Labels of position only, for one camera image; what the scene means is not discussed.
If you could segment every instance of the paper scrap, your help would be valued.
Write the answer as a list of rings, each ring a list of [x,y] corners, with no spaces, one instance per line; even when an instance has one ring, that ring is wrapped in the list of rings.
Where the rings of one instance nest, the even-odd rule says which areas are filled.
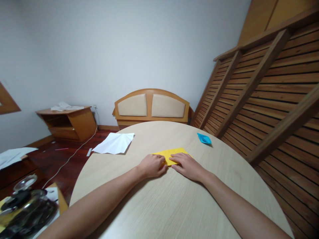
[[[27,153],[37,150],[37,148],[16,148],[8,149],[7,151],[0,154],[0,170],[21,161],[21,157]]]
[[[164,150],[161,152],[157,152],[157,153],[153,153],[153,154],[159,154],[159,155],[163,155],[165,156],[165,160],[167,163],[167,166],[171,166],[173,164],[178,164],[172,160],[170,160],[169,158],[171,158],[171,154],[177,154],[177,153],[185,153],[185,154],[189,154],[186,152],[186,150],[184,148],[177,148],[177,149],[169,149],[169,150]]]
[[[89,151],[87,152],[87,155],[86,155],[87,157],[90,156],[91,151],[92,151],[92,148],[90,148]]]
[[[71,106],[64,101],[61,101],[58,106],[51,107],[52,111],[64,111],[64,110],[81,110],[84,106]]]
[[[98,144],[93,151],[97,153],[124,153],[134,138],[134,133],[109,133],[106,139]]]

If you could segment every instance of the wooden nightstand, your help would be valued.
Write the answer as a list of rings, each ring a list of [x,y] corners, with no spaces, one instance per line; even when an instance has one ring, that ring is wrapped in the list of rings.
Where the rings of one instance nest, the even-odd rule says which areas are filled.
[[[91,106],[82,110],[51,111],[51,109],[36,111],[47,124],[55,138],[74,141],[84,141],[92,136],[96,123],[91,112]]]

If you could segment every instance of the white cable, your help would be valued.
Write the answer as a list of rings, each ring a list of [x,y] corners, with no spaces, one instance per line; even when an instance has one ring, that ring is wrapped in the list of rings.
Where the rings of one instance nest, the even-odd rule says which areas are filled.
[[[76,154],[76,152],[77,152],[83,145],[85,145],[88,141],[86,141],[84,144],[82,144],[82,145],[74,152],[74,154],[73,154],[71,157],[69,157],[69,159],[66,161],[66,163],[59,168],[59,170],[56,172],[56,174],[54,174],[53,177],[50,178],[50,179],[44,184],[44,186],[42,187],[42,189],[45,188],[45,186],[47,185],[47,183],[50,182],[50,180],[53,179],[53,178],[60,172],[61,168],[63,168],[63,167],[70,161],[70,159]]]

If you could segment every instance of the wooden headboard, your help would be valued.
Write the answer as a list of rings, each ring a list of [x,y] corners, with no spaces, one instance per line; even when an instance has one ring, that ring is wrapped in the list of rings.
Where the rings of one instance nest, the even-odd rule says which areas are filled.
[[[193,110],[183,98],[161,89],[141,89],[115,102],[113,115],[119,128],[146,121],[187,123]]]

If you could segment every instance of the light wood table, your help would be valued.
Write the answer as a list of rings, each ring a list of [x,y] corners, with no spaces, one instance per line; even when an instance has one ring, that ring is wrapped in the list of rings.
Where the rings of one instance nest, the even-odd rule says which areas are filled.
[[[147,154],[183,147],[203,167],[293,237],[265,182],[219,139],[197,128],[167,121],[140,123],[119,133],[135,133],[126,154],[92,154],[77,179],[70,205],[136,166]],[[201,143],[197,133],[209,136],[212,147]],[[138,184],[93,233],[92,238],[97,237],[240,238],[210,193],[171,168],[160,178]]]

